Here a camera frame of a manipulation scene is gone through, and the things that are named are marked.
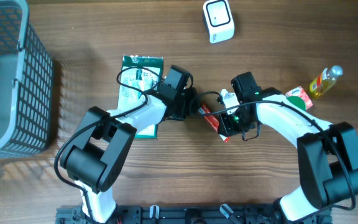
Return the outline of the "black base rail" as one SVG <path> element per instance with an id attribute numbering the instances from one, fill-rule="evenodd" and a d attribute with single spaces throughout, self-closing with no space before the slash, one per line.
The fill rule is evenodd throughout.
<path id="1" fill-rule="evenodd" d="M 58 208 L 55 223 L 92 223 L 81 206 Z M 220 207 L 118 206 L 106 223 L 333 223 L 331 210 L 319 212 L 301 221 L 285 220 L 273 204 L 245 204 Z"/>

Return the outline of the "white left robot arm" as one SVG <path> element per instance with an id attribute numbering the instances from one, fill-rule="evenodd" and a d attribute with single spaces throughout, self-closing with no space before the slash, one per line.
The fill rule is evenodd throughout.
<path id="1" fill-rule="evenodd" d="M 107 223 L 115 215 L 112 185 L 136 134 L 166 119 L 184 119 L 193 106 L 196 90 L 162 85 L 140 94 L 126 111 L 90 108 L 57 153 L 54 168 L 65 169 L 68 178 L 62 181 L 80 190 L 82 219 L 88 223 Z"/>

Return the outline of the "grey mesh basket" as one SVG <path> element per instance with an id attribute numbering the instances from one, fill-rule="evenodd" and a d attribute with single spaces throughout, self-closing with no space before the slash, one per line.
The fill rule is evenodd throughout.
<path id="1" fill-rule="evenodd" d="M 50 142 L 54 67 L 25 0 L 0 0 L 0 159 L 32 157 Z"/>

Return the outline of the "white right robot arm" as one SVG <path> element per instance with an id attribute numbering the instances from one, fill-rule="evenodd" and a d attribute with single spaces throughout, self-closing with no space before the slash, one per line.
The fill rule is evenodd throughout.
<path id="1" fill-rule="evenodd" d="M 219 92 L 224 109 L 218 133 L 245 134 L 266 125 L 295 146 L 300 186 L 281 197 L 277 209 L 285 222 L 300 222 L 330 208 L 353 210 L 358 195 L 358 135 L 347 122 L 332 124 L 293 106 L 278 90 Z"/>

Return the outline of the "green 3M gloves package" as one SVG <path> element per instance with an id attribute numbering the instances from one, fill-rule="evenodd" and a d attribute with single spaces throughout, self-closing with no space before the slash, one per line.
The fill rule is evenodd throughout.
<path id="1" fill-rule="evenodd" d="M 121 74 L 120 82 L 145 91 L 153 87 L 161 79 L 163 57 L 123 55 L 122 69 L 124 70 L 128 67 L 144 67 L 146 70 L 141 68 L 126 70 Z M 117 108 L 122 111 L 127 111 L 128 107 L 135 103 L 141 96 L 139 91 L 120 86 Z"/>

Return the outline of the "red white small packet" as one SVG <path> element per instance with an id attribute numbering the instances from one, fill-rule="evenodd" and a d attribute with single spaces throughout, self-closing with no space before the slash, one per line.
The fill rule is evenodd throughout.
<path id="1" fill-rule="evenodd" d="M 211 113 L 211 110 L 205 103 L 202 103 L 200 108 L 198 109 L 198 113 L 199 114 L 209 114 L 209 113 Z M 218 133 L 219 121 L 218 121 L 217 117 L 215 117 L 215 115 L 209 115 L 209 116 L 204 116 L 204 119 Z M 223 136 L 222 134 L 219 134 L 219 137 L 224 142 L 228 142 L 228 140 L 230 139 L 230 137 Z"/>

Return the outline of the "white barcode scanner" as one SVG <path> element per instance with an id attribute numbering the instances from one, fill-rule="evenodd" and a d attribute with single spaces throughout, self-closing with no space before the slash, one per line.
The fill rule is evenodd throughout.
<path id="1" fill-rule="evenodd" d="M 234 36 L 235 25 L 228 0 L 206 1 L 203 4 L 203 22 L 211 44 Z"/>

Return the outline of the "green lid jar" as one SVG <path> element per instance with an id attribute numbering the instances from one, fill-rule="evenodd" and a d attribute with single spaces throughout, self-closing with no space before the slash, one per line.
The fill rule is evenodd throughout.
<path id="1" fill-rule="evenodd" d="M 306 110 L 306 104 L 305 102 L 303 101 L 302 98 L 298 97 L 298 96 L 289 96 L 287 97 L 287 100 L 295 105 L 296 107 L 298 107 L 299 109 L 305 111 Z"/>

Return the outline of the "yellow dish soap bottle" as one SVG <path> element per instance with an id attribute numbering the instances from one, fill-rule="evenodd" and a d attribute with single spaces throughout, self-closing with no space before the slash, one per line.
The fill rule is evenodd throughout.
<path id="1" fill-rule="evenodd" d="M 326 93 L 343 75 L 343 69 L 339 65 L 334 65 L 331 68 L 325 68 L 309 86 L 309 96 L 312 99 L 320 98 Z"/>

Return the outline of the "red Kleenex tissue pack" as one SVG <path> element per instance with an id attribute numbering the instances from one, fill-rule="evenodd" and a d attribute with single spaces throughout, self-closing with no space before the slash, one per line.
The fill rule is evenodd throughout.
<path id="1" fill-rule="evenodd" d="M 304 91 L 304 89 L 301 86 L 298 86 L 298 87 L 288 91 L 285 94 L 285 96 L 286 96 L 286 98 L 289 96 L 298 96 L 298 97 L 302 98 L 306 104 L 306 110 L 313 106 L 311 99 L 309 98 L 306 91 Z"/>

